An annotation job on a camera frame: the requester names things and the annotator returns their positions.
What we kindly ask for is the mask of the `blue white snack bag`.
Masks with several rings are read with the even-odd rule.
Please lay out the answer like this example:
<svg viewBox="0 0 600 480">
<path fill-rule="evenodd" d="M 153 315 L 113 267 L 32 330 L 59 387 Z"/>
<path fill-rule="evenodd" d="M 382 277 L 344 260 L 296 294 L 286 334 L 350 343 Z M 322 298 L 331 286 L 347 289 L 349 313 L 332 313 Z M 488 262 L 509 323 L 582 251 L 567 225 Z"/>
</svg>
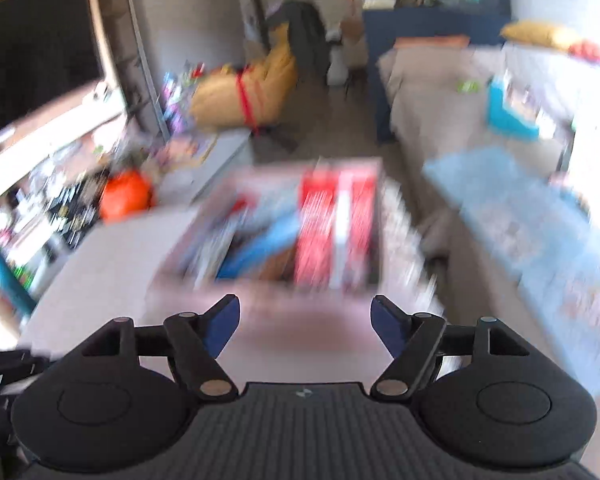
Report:
<svg viewBox="0 0 600 480">
<path fill-rule="evenodd" d="M 271 259 L 290 252 L 300 232 L 299 189 L 235 192 L 207 208 L 176 268 L 199 286 L 256 274 Z"/>
</svg>

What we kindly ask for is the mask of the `red green striped snack packet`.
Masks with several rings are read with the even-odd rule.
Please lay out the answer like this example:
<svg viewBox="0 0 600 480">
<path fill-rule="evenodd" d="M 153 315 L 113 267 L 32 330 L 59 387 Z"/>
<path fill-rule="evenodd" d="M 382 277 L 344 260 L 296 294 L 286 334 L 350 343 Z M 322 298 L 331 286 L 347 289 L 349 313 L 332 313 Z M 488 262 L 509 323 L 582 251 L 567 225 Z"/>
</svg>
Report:
<svg viewBox="0 0 600 480">
<path fill-rule="evenodd" d="M 313 169 L 302 176 L 294 284 L 332 290 L 368 285 L 377 188 L 378 171 L 368 165 Z"/>
</svg>

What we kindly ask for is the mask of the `teal water bottle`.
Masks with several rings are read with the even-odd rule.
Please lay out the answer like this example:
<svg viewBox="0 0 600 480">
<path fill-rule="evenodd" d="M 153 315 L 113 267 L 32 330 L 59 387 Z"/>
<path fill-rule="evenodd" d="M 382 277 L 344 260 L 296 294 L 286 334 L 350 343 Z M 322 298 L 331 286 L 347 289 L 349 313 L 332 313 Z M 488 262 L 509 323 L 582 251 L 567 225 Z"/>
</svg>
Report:
<svg viewBox="0 0 600 480">
<path fill-rule="evenodd" d="M 36 308 L 36 301 L 30 296 L 27 289 L 20 284 L 20 281 L 1 254 L 0 291 L 12 303 L 18 314 L 24 318 L 30 318 Z"/>
</svg>

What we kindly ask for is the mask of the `white woven table cloth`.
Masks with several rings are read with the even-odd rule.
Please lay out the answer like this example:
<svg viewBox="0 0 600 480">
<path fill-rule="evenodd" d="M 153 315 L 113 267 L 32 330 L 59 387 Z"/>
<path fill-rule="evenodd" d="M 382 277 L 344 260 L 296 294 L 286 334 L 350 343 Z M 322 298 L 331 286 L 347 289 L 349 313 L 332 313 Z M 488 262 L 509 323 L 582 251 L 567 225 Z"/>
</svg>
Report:
<svg viewBox="0 0 600 480">
<path fill-rule="evenodd" d="M 112 318 L 159 324 L 200 313 L 226 294 L 242 306 L 238 330 L 220 362 L 257 380 L 345 362 L 384 364 L 388 352 L 370 326 L 367 292 L 294 290 L 272 282 L 215 282 L 193 288 L 160 266 L 198 218 L 198 209 L 161 209 L 99 226 L 44 292 L 19 339 L 60 356 Z"/>
</svg>

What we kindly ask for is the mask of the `pink gift box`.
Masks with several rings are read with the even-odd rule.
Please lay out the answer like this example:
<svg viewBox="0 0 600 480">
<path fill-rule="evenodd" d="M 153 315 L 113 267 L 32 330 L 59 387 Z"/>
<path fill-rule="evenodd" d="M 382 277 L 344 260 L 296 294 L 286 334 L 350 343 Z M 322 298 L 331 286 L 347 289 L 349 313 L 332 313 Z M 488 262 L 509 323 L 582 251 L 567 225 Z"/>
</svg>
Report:
<svg viewBox="0 0 600 480">
<path fill-rule="evenodd" d="M 249 167 L 200 202 L 147 299 L 188 310 L 233 294 L 253 311 L 365 310 L 384 295 L 408 313 L 440 314 L 419 245 L 378 158 Z"/>
</svg>

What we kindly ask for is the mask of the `black box with white print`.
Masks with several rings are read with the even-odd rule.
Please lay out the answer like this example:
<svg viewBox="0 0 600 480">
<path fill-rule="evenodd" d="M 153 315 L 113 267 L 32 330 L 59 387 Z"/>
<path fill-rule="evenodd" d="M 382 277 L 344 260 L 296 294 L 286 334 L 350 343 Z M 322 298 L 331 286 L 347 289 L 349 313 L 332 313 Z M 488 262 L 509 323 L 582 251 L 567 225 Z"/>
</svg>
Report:
<svg viewBox="0 0 600 480">
<path fill-rule="evenodd" d="M 88 174 L 65 186 L 50 201 L 47 217 L 54 232 L 71 250 L 76 249 L 100 221 L 99 204 L 109 175 L 108 169 Z"/>
</svg>

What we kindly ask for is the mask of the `white low side table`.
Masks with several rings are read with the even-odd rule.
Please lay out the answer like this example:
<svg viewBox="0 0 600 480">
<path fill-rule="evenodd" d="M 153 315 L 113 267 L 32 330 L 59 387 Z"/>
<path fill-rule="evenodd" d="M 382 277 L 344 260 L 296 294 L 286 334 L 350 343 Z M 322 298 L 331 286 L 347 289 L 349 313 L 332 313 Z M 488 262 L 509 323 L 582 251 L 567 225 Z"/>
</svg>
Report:
<svg viewBox="0 0 600 480">
<path fill-rule="evenodd" d="M 251 133 L 246 129 L 221 132 L 197 166 L 168 172 L 155 188 L 160 207 L 189 206 L 208 194 L 213 185 L 229 172 L 253 164 Z"/>
</svg>

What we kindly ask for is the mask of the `beige sofa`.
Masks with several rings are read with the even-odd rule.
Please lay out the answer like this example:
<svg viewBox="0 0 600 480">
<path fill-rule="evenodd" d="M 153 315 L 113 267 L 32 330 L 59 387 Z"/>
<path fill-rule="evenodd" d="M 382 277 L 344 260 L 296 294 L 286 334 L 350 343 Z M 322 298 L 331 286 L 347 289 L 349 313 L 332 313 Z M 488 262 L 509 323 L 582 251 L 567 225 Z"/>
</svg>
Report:
<svg viewBox="0 0 600 480">
<path fill-rule="evenodd" d="M 393 48 L 381 55 L 377 68 L 390 107 L 390 131 L 411 169 L 490 145 L 542 176 L 562 166 L 566 140 L 561 132 L 553 139 L 524 141 L 502 136 L 486 123 L 488 83 L 504 67 L 505 51 L 497 47 Z M 458 93 L 456 85 L 465 79 L 478 80 L 481 90 Z"/>
</svg>

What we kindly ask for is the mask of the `teal handheld device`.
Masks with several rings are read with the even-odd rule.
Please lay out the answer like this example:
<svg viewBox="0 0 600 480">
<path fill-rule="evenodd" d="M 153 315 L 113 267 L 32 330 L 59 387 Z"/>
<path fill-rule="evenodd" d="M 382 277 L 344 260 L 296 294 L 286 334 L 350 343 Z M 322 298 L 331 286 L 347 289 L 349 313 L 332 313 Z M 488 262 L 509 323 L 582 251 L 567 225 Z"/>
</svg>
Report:
<svg viewBox="0 0 600 480">
<path fill-rule="evenodd" d="M 541 107 L 530 89 L 510 76 L 509 72 L 490 80 L 486 123 L 496 133 L 524 141 L 539 140 L 540 111 Z"/>
</svg>

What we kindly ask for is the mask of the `small green toy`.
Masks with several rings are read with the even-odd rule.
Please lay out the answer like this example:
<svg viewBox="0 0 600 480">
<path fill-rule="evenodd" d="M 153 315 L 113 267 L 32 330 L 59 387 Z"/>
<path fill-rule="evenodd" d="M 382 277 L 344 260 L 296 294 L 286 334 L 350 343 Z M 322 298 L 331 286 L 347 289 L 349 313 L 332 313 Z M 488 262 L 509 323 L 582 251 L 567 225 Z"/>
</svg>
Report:
<svg viewBox="0 0 600 480">
<path fill-rule="evenodd" d="M 456 91 L 461 94 L 478 93 L 481 90 L 481 84 L 475 79 L 461 80 L 456 85 Z"/>
</svg>

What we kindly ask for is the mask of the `orange bolster pillow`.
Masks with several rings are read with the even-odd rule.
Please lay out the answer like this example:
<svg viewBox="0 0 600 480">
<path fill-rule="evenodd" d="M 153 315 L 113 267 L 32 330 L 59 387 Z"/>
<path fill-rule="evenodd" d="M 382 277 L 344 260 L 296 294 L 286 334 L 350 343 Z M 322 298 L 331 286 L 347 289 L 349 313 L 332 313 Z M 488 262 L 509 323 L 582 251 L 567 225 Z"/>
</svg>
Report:
<svg viewBox="0 0 600 480">
<path fill-rule="evenodd" d="M 466 35 L 434 36 L 434 37 L 400 37 L 396 38 L 393 47 L 395 49 L 408 49 L 417 47 L 439 47 L 439 48 L 467 48 L 470 38 Z"/>
</svg>

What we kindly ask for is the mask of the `black television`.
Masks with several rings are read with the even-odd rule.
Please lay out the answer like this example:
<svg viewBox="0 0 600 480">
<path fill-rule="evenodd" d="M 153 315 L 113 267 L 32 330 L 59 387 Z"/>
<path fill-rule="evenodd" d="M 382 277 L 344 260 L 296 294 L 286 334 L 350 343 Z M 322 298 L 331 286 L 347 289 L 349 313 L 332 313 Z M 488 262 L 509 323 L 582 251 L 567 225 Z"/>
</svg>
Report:
<svg viewBox="0 0 600 480">
<path fill-rule="evenodd" d="M 90 0 L 0 0 L 0 131 L 102 76 Z"/>
</svg>

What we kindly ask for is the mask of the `dark blue cabinet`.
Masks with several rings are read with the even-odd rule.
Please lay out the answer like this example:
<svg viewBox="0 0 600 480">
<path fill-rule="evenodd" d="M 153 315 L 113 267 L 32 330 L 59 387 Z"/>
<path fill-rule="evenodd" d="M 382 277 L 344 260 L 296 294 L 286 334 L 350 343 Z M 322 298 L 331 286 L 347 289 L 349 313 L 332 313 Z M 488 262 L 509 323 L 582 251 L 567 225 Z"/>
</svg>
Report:
<svg viewBox="0 0 600 480">
<path fill-rule="evenodd" d="M 478 0 L 435 6 L 400 6 L 363 12 L 368 82 L 380 86 L 377 62 L 398 38 L 464 35 L 476 46 L 503 43 L 501 28 L 512 18 L 510 0 Z"/>
</svg>

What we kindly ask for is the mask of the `yellow cushion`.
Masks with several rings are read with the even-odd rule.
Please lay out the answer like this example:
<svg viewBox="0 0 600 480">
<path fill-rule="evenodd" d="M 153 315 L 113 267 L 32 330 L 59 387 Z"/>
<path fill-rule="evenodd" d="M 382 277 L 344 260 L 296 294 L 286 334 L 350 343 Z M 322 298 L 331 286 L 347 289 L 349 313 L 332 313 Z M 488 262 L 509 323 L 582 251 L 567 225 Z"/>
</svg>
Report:
<svg viewBox="0 0 600 480">
<path fill-rule="evenodd" d="M 580 38 L 564 25 L 535 21 L 516 21 L 506 24 L 500 35 L 516 44 L 567 51 Z"/>
</svg>

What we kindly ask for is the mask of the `orange red cushion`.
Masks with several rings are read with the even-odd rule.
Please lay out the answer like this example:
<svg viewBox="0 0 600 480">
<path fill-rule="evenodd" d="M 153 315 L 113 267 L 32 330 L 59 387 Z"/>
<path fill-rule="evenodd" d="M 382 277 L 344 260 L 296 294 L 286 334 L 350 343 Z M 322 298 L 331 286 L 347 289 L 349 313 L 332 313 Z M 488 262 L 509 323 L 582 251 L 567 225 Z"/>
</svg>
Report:
<svg viewBox="0 0 600 480">
<path fill-rule="evenodd" d="M 600 64 L 600 47 L 588 40 L 575 42 L 568 48 L 568 54 L 586 62 Z"/>
</svg>

